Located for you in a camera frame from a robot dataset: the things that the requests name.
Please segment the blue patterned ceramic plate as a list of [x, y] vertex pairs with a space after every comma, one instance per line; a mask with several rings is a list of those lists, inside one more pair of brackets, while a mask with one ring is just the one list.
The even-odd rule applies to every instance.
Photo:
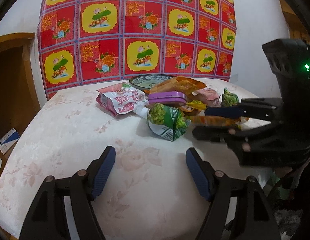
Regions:
[[130, 78], [129, 84], [139, 90], [150, 90], [156, 85], [173, 78], [172, 75], [165, 74], [143, 74]]

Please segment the wooden cabinet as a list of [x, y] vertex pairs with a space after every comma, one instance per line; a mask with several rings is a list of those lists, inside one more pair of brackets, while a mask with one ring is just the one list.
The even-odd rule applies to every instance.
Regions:
[[11, 128], [22, 134], [40, 110], [30, 47], [34, 33], [0, 36], [0, 138]]

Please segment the yellow small snack packet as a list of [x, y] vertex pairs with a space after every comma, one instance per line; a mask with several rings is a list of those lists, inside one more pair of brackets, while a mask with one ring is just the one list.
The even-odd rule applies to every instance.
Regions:
[[195, 116], [199, 115], [202, 111], [205, 111], [207, 105], [199, 100], [192, 100], [191, 102], [187, 102], [186, 105], [181, 106], [179, 109], [186, 116]]

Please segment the pink snack packet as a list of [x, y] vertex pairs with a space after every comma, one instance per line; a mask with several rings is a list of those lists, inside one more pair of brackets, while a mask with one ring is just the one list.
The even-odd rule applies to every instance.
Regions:
[[218, 105], [220, 94], [214, 89], [205, 87], [192, 93], [195, 100], [201, 101], [208, 106]]

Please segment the purple tin box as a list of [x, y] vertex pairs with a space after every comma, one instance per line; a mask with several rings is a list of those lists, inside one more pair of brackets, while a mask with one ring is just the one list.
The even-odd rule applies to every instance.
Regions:
[[178, 91], [153, 93], [148, 95], [148, 102], [149, 104], [161, 103], [168, 106], [179, 107], [186, 104], [187, 97], [185, 94]]

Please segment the orange chip bag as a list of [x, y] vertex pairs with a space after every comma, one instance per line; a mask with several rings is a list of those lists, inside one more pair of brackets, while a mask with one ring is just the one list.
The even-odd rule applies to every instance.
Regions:
[[197, 81], [185, 76], [175, 76], [151, 88], [150, 94], [163, 92], [181, 92], [185, 95], [189, 95], [192, 92], [204, 89], [205, 87], [207, 87], [207, 85], [201, 81]]

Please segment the green pea snack bag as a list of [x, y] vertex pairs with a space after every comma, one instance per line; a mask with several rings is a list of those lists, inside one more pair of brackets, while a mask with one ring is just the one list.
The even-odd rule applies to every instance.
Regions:
[[147, 114], [150, 130], [168, 141], [175, 141], [184, 135], [190, 122], [180, 109], [161, 103], [155, 103]]

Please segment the red yellow floral cloth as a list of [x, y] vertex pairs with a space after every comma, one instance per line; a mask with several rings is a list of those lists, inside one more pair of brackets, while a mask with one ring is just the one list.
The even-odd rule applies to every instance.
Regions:
[[229, 80], [233, 0], [43, 0], [44, 91], [143, 74]]

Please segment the orange gummy candy bag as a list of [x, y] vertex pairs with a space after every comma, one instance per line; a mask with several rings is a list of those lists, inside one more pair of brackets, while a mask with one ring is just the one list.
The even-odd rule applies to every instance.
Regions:
[[247, 117], [231, 119], [212, 115], [189, 116], [188, 119], [195, 125], [216, 127], [238, 127], [249, 120]]

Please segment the pink white snack bag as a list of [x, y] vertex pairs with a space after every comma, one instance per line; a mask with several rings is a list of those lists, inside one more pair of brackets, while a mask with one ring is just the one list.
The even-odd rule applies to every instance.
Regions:
[[112, 116], [125, 115], [138, 106], [145, 107], [148, 100], [145, 93], [122, 82], [97, 90], [96, 102]]

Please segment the small green pea packet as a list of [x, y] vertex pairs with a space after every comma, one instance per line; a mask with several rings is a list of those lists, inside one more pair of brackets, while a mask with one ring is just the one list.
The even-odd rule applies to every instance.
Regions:
[[222, 107], [231, 107], [233, 105], [237, 105], [239, 103], [239, 98], [237, 94], [231, 93], [227, 87], [224, 88], [222, 94]]

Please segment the blue white box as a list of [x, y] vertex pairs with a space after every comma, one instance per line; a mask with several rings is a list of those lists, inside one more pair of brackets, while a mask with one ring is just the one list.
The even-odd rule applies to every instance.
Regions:
[[20, 139], [20, 135], [15, 128], [9, 130], [0, 139], [0, 151], [4, 155]]

